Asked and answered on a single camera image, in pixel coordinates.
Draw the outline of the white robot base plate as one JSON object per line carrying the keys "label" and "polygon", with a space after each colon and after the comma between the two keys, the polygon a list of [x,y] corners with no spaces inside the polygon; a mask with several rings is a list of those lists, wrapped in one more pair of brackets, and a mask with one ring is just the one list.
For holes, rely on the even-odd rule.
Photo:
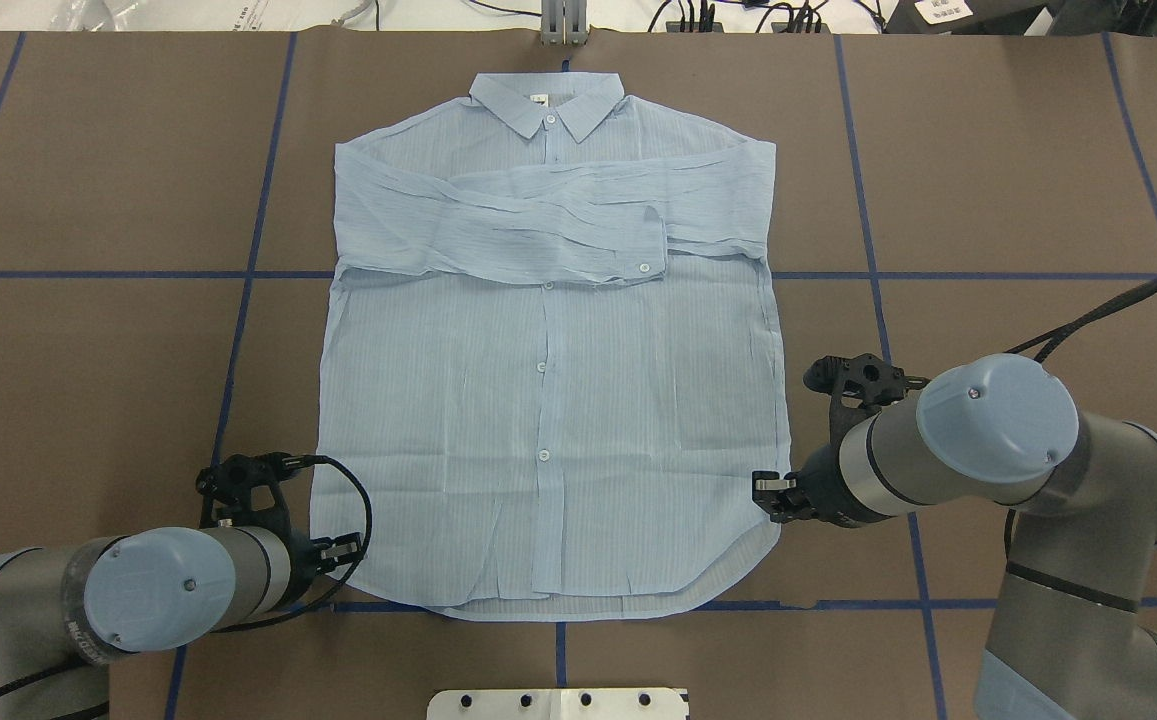
{"label": "white robot base plate", "polygon": [[440,691],[427,719],[690,719],[684,689],[515,688]]}

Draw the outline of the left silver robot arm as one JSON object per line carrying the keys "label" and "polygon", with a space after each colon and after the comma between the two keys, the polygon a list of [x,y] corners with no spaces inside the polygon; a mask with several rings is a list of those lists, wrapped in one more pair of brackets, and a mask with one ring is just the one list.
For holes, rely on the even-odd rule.
{"label": "left silver robot arm", "polygon": [[117,661],[327,605],[367,534],[285,539],[259,527],[165,527],[0,553],[0,719],[106,719]]}

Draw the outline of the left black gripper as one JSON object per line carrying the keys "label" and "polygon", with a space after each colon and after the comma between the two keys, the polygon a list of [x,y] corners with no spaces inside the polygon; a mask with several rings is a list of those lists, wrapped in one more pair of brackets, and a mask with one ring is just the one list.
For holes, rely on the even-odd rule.
{"label": "left black gripper", "polygon": [[286,601],[302,598],[314,579],[334,570],[334,563],[358,563],[363,557],[360,532],[346,532],[334,538],[290,536],[286,551],[290,564]]}

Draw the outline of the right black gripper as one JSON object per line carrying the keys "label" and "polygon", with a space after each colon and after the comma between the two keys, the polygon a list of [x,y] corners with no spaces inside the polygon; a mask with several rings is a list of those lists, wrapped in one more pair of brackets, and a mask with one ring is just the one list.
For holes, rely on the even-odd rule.
{"label": "right black gripper", "polygon": [[852,495],[840,473],[835,450],[817,450],[808,456],[805,465],[794,473],[793,488],[790,480],[778,471],[752,471],[751,480],[753,501],[765,512],[789,512],[793,520],[854,527]]}

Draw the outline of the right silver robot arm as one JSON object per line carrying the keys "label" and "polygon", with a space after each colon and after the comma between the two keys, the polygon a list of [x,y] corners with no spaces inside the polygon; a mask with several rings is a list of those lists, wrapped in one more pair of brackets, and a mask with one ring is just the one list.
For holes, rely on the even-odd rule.
{"label": "right silver robot arm", "polygon": [[1138,620],[1157,552],[1157,433],[1079,411],[1030,357],[935,379],[821,357],[830,441],[793,473],[756,471],[776,523],[861,528],[983,498],[1014,532],[982,651],[980,719],[1157,719],[1157,632]]}

